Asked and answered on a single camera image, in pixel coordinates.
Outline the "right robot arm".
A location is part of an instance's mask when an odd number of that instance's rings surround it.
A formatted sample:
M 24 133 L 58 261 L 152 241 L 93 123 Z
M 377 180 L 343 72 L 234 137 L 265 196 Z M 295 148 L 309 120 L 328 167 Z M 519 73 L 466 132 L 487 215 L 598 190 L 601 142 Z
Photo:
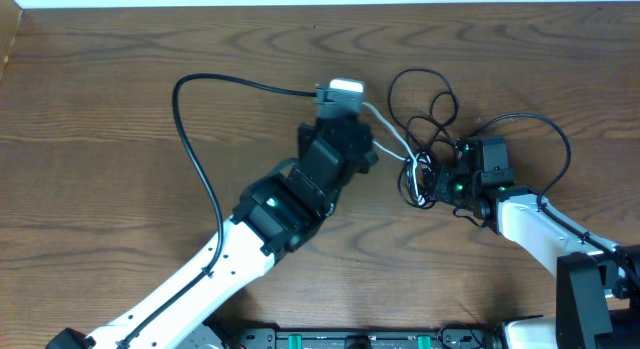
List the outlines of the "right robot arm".
M 639 248 L 585 229 L 539 191 L 518 185 L 501 137 L 454 146 L 452 165 L 421 163 L 429 198 L 519 245 L 556 280 L 556 314 L 506 321 L 488 348 L 636 348 Z

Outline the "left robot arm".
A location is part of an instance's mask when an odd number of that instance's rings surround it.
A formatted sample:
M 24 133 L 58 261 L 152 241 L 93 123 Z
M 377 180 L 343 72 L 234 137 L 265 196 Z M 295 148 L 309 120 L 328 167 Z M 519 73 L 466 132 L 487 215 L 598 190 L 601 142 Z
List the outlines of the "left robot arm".
M 66 328 L 47 349 L 176 348 L 223 303 L 311 239 L 342 189 L 377 160 L 369 125 L 319 119 L 298 128 L 299 157 L 247 187 L 231 216 L 149 296 L 89 334 Z

